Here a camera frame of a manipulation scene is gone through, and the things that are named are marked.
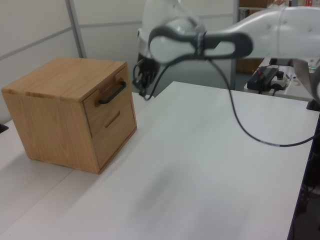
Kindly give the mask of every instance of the drawer handle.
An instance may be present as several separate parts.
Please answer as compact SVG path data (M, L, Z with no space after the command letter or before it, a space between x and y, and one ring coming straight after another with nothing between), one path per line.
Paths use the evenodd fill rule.
M119 93L121 93L121 91L125 89L127 86L127 83L125 81L121 81L120 84L121 84L121 87L117 91L115 91L108 99L105 99L105 100L100 99L99 103L100 104L110 103L112 99L114 99Z

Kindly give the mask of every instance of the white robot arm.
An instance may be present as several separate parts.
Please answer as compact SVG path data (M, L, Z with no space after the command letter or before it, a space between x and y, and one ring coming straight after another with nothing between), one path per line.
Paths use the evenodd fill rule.
M138 30L139 79L133 84L145 95L160 64L181 59L318 58L319 22L320 8L272 8L210 33L181 0L147 0Z

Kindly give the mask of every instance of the table surface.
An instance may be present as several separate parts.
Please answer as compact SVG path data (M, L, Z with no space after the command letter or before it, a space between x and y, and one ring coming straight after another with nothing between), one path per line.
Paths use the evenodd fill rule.
M270 58L265 58L262 63L259 65L259 67L261 66L268 66L269 65L269 61ZM295 77L295 70L292 66L279 66L279 70L284 72L284 76L286 76L286 74L290 77L290 75L292 75L292 77ZM257 94L258 91L256 90L251 90L248 89L247 87L247 83L245 84L244 88L243 88L244 92L247 93L255 93ZM271 89L269 91L264 91L262 92L263 95L269 95L272 96L274 90ZM306 102L310 102L312 101L313 97L310 95L310 93L306 90L306 88L301 84L301 82L299 81L298 78L295 79L291 79L286 87L285 90L279 90L275 93L276 97L281 97L281 98L288 98L288 99L295 99L295 100L301 100L301 101L306 101Z
M135 113L150 101L132 93ZM0 234L27 212L73 169L30 160L13 121L0 134Z
M304 101L233 91L253 135L315 132ZM0 235L24 240L286 240L311 142L238 126L225 89L172 83L110 166L73 170Z

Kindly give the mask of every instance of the wooden box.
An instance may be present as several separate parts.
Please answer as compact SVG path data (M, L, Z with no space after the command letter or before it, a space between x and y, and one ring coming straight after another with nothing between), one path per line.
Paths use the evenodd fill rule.
M30 159L99 174L137 129L126 62L56 58L2 94Z

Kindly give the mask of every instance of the drawer front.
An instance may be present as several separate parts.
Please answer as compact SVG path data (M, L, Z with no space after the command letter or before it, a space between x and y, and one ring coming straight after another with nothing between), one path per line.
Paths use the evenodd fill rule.
M128 102L113 116L112 122L92 138L100 168L118 152L135 129L132 104Z
M110 102L99 104L99 100L109 99L114 93L123 88L121 82L126 83L126 87L119 92ZM131 84L128 76L128 69L124 68L114 77L110 78L108 87L95 91L86 100L83 106L92 137L95 137L102 129L105 129L115 119L119 110L127 104L132 103Z

